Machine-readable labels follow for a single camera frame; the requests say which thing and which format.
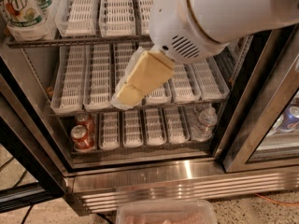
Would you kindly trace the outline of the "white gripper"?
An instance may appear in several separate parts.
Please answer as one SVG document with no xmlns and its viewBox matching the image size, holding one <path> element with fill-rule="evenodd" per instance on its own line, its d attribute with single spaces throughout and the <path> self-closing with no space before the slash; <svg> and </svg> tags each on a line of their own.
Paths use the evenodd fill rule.
<svg viewBox="0 0 299 224">
<path fill-rule="evenodd" d="M 154 46 L 138 47 L 115 88 L 110 103 L 118 109 L 133 108 L 168 81 L 174 75 L 173 61 L 197 63 L 228 46 L 204 32 L 190 0 L 153 0 L 149 37 Z"/>
</svg>

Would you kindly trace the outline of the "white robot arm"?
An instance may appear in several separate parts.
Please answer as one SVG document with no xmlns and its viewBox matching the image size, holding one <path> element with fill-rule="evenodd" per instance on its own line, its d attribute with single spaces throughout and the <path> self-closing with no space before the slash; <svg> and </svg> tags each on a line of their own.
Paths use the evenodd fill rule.
<svg viewBox="0 0 299 224">
<path fill-rule="evenodd" d="M 111 104 L 127 110 L 174 75 L 176 63 L 197 63 L 235 39 L 299 22 L 299 0 L 153 0 L 149 37 L 116 86 Z"/>
</svg>

